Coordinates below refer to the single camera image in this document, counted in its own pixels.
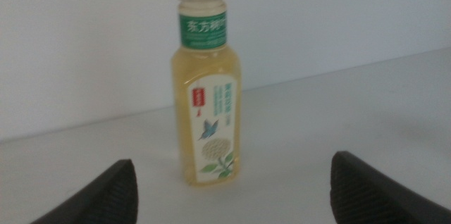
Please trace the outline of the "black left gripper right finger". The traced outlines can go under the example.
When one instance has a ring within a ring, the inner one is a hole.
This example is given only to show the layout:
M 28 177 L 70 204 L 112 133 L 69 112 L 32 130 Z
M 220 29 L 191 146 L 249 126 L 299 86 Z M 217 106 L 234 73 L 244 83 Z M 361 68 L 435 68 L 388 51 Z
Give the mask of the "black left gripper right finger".
M 332 158 L 330 205 L 337 223 L 450 224 L 450 209 L 408 189 L 348 151 L 338 151 Z

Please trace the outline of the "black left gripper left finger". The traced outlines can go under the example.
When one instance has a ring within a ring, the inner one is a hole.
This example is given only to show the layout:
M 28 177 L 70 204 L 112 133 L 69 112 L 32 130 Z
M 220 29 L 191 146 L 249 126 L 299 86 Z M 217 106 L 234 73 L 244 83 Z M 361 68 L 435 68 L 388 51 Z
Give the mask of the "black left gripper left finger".
M 33 223 L 135 224 L 137 215 L 135 167 L 130 159 L 123 159 Z

